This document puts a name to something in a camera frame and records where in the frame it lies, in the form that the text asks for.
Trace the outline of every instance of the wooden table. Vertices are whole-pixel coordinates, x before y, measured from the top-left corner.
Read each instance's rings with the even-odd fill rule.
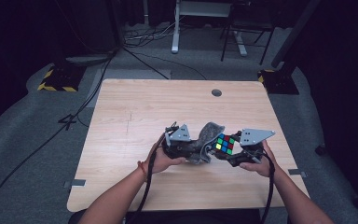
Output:
[[[218,89],[220,97],[212,95]],[[277,162],[286,172],[296,169],[281,126],[259,82],[107,79],[103,82],[89,126],[75,179],[84,187],[72,187],[67,207],[87,208],[100,194],[116,184],[143,161],[175,121],[186,124],[192,139],[209,121],[226,126],[224,133],[242,128],[272,130],[268,140]],[[238,143],[234,153],[240,152]],[[300,175],[291,175],[308,194]],[[145,184],[135,197],[136,210]],[[215,157],[211,163],[185,163],[153,175],[144,210],[257,208],[266,205],[269,179],[233,168]],[[271,206],[283,206],[278,191]]]

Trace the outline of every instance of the tabletop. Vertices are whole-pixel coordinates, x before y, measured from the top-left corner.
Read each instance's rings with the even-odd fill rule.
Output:
[[[213,90],[222,92],[212,95]],[[255,81],[106,79],[103,82],[67,207],[75,212],[89,205],[143,161],[166,127],[186,124],[192,139],[208,122],[225,126],[225,134],[243,128],[272,130],[268,139],[277,163],[288,173],[296,162],[268,95]],[[241,147],[235,144],[234,153]],[[308,194],[300,175],[290,175]],[[136,210],[145,184],[133,200]],[[144,210],[257,208],[266,205],[269,179],[233,168],[212,157],[211,163],[186,162],[153,175]],[[274,191],[272,207],[283,206]]]

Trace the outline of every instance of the table leg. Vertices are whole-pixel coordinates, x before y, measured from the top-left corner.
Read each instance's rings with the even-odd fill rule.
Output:
[[[177,53],[179,51],[179,15],[180,15],[180,0],[176,0],[176,9],[175,9],[175,29],[173,31],[173,40],[172,40],[172,53]]]
[[[241,37],[242,32],[233,31],[233,33],[235,36],[235,40],[237,41],[237,46],[238,46],[238,49],[240,50],[241,56],[244,57],[244,56],[248,55],[248,52],[246,51],[246,48],[243,45],[243,40]]]

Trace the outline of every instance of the human arm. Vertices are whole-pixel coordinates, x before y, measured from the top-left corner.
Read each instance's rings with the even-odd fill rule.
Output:
[[[263,141],[263,148],[274,163],[275,187],[282,197],[290,220],[293,223],[334,223],[318,205],[298,188],[278,165],[267,141]],[[265,157],[262,158],[261,164],[243,162],[240,164],[240,167],[248,171],[256,171],[265,177],[269,176],[269,161]]]
[[[146,173],[148,173],[148,163],[155,146],[156,145],[152,147],[149,156],[142,164]],[[184,161],[185,158],[177,158],[174,160],[170,159],[165,155],[162,148],[159,147],[157,149],[152,174],[162,172],[171,165],[178,165]],[[144,182],[144,173],[138,166],[124,179],[99,196],[89,206],[79,223],[121,223],[131,205],[132,200]]]

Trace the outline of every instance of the table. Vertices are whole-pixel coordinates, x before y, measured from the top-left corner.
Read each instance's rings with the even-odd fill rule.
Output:
[[[179,52],[179,22],[180,16],[207,16],[207,17],[228,17],[230,11],[230,3],[214,3],[214,2],[188,2],[176,0],[175,8],[175,28],[172,39],[172,53]],[[235,40],[238,43],[238,49],[241,56],[248,55],[241,37],[241,32],[233,32]]]
[[[212,90],[222,92],[220,97]],[[242,128],[272,130],[268,140],[276,160],[288,172],[296,162],[263,86],[259,82],[107,79],[103,82],[75,179],[84,187],[72,187],[67,207],[87,208],[100,194],[116,184],[144,160],[175,121],[186,124],[198,139],[209,121],[226,126],[224,133]],[[234,153],[241,151],[235,144]],[[308,194],[300,175],[290,175]],[[136,210],[145,184],[132,202]],[[257,208],[266,205],[269,179],[232,168],[227,161],[185,163],[153,175],[144,210]],[[283,206],[275,191],[272,207]]]

